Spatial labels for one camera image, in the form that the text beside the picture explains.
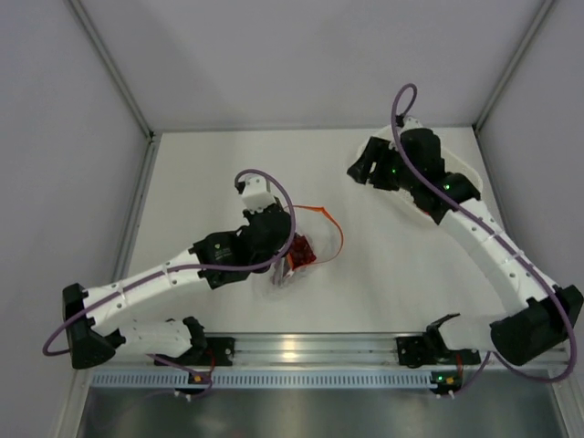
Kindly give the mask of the purple fake grapes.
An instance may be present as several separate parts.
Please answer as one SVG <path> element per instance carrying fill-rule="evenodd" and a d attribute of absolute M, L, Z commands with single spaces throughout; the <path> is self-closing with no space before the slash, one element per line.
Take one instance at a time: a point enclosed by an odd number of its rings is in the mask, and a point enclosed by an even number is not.
<path fill-rule="evenodd" d="M 305 235 L 295 234 L 288 252 L 288 263 L 292 270 L 308 266 L 317 260 L 317 257 Z"/>

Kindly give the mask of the clear zip top bag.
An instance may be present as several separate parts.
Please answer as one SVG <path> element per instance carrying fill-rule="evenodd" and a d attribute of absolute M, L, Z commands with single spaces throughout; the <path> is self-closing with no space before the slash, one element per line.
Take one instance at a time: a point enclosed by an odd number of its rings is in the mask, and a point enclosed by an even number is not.
<path fill-rule="evenodd" d="M 337 219 L 324 206 L 295 204 L 296 231 L 287 254 L 258 282 L 258 291 L 279 300 L 306 283 L 312 274 L 337 258 L 345 236 Z"/>

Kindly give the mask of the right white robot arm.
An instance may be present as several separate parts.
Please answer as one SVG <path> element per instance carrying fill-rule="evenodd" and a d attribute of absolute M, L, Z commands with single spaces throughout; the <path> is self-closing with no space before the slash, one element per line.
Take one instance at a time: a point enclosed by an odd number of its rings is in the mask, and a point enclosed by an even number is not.
<path fill-rule="evenodd" d="M 401 145 L 384 128 L 358 148 L 347 169 L 357 184 L 384 191 L 415 220 L 441 229 L 497 294 L 498 313 L 450 311 L 427 326 L 427 354 L 446 362 L 459 350 L 492 351 L 521 367 L 570 341 L 583 295 L 563 287 L 525 256 L 489 211 L 478 172 L 443 146 L 431 129 L 399 129 Z"/>

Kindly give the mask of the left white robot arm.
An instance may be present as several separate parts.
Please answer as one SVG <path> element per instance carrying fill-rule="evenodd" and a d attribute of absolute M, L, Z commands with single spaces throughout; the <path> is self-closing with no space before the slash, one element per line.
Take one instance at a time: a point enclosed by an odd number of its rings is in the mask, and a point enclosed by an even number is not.
<path fill-rule="evenodd" d="M 240 228 L 210 234 L 136 276 L 104 287 L 65 287 L 63 319 L 73 369 L 91 369 L 115 356 L 146 355 L 166 366 L 208 364 L 208 338 L 188 309 L 191 298 L 266 272 L 292 231 L 291 215 L 279 203 L 244 217 Z"/>

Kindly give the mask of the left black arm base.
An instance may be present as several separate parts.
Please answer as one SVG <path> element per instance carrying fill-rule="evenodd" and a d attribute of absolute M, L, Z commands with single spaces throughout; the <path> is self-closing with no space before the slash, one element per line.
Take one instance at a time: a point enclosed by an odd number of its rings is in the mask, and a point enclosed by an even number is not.
<path fill-rule="evenodd" d="M 199 360 L 201 366 L 232 367 L 235 354 L 235 338 L 207 337 L 207 349 Z"/>

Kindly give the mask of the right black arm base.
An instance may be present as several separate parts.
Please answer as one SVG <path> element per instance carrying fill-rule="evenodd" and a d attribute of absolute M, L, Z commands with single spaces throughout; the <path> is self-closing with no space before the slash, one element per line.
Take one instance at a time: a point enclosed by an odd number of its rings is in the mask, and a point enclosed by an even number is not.
<path fill-rule="evenodd" d="M 396 339 L 398 362 L 412 369 L 433 364 L 432 352 L 423 336 L 406 336 Z"/>

